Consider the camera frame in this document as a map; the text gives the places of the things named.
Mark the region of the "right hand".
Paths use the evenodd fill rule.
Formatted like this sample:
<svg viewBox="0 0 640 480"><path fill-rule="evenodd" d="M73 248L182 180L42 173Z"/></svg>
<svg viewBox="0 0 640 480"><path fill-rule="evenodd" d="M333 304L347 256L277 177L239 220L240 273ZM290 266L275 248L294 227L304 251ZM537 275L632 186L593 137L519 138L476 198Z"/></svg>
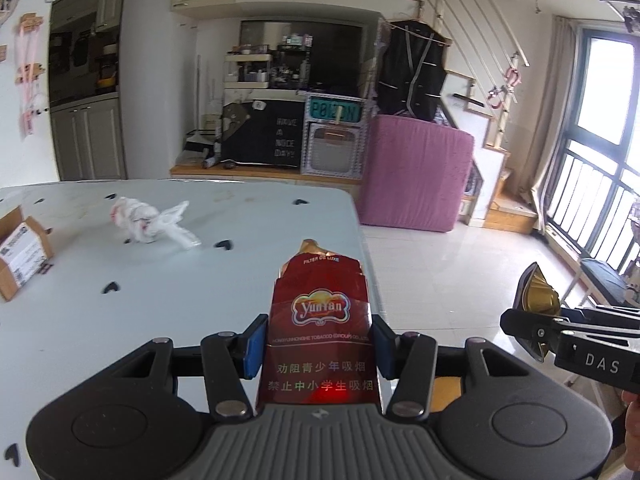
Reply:
<svg viewBox="0 0 640 480"><path fill-rule="evenodd" d="M625 465L631 471L640 470L640 402L638 394L624 391L623 401L627 404L625 420Z"/></svg>

